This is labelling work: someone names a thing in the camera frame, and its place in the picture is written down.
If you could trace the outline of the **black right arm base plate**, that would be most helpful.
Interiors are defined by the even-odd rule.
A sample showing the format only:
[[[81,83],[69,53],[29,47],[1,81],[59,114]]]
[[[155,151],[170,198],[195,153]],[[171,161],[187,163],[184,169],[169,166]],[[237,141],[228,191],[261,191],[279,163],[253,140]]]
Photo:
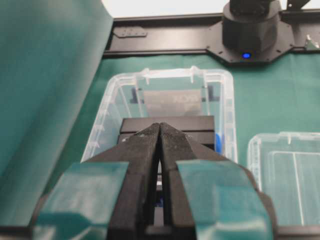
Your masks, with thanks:
[[[291,25],[280,14],[236,16],[225,13],[206,31],[207,51],[228,65],[271,63],[294,47]]]

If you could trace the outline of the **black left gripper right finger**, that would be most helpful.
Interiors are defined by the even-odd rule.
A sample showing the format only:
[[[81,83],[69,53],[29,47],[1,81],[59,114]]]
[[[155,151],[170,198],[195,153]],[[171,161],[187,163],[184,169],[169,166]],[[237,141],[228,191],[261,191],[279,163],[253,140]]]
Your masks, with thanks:
[[[165,222],[177,239],[275,240],[271,198],[245,167],[160,124]]]

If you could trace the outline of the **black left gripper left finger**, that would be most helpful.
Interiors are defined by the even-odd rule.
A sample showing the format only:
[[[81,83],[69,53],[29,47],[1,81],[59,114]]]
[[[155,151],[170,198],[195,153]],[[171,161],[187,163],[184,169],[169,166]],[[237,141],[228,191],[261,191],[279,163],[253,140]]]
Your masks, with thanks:
[[[38,212],[35,240],[131,240],[154,222],[157,123],[72,164]]]

